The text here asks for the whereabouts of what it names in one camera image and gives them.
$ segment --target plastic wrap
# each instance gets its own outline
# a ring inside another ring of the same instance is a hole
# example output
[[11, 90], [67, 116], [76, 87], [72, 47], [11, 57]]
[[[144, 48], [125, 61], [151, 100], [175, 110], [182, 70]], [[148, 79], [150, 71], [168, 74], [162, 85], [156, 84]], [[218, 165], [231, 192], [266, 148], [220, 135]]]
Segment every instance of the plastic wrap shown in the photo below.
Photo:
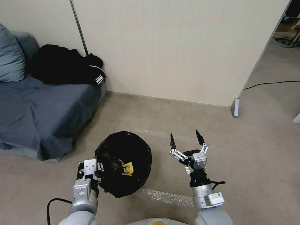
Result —
[[192, 197], [171, 194], [168, 192], [155, 191], [146, 188], [143, 189], [143, 192], [148, 194], [152, 200], [179, 206], [195, 207]]

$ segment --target black jacket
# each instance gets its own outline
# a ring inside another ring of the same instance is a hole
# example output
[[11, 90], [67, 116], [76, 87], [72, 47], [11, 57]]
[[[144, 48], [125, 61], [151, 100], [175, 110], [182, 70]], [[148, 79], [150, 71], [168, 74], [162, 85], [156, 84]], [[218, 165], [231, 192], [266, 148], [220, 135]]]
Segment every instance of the black jacket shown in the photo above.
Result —
[[93, 54], [82, 57], [77, 49], [44, 45], [32, 59], [32, 77], [46, 84], [99, 85], [106, 77], [103, 61]]

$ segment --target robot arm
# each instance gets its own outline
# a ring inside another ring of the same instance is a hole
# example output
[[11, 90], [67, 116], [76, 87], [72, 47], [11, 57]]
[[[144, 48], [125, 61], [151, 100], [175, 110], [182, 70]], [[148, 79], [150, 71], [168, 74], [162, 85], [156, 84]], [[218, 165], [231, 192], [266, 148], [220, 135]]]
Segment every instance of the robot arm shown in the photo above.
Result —
[[103, 172], [102, 163], [97, 163], [95, 158], [79, 164], [69, 216], [59, 225], [99, 225], [95, 215], [98, 207], [98, 182], [101, 181]]
[[215, 193], [213, 190], [218, 184], [225, 181], [212, 181], [205, 173], [207, 163], [207, 150], [209, 144], [204, 142], [203, 137], [196, 130], [196, 135], [200, 144], [200, 150], [192, 150], [181, 153], [176, 149], [173, 135], [171, 134], [170, 155], [185, 165], [187, 174], [190, 175], [190, 187], [193, 190], [193, 200], [198, 209], [196, 225], [233, 225], [230, 217], [217, 207], [223, 205], [225, 200], [221, 192]]

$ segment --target blue sofa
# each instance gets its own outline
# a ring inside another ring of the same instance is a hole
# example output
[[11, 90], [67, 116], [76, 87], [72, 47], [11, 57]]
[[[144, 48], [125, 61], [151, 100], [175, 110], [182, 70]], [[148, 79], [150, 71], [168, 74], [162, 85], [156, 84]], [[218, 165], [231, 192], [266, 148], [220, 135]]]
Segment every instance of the blue sofa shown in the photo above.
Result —
[[[29, 33], [12, 33], [25, 55], [29, 73], [38, 46]], [[47, 85], [27, 74], [19, 82], [0, 83], [0, 151], [59, 161], [72, 150], [105, 93], [104, 81], [98, 87]]]

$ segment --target pillow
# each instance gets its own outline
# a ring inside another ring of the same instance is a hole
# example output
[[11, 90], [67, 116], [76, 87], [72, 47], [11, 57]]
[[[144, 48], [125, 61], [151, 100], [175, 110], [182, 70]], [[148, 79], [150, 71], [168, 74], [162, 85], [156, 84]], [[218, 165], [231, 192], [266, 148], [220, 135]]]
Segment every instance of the pillow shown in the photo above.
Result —
[[17, 82], [24, 74], [24, 54], [15, 37], [0, 24], [0, 82]]

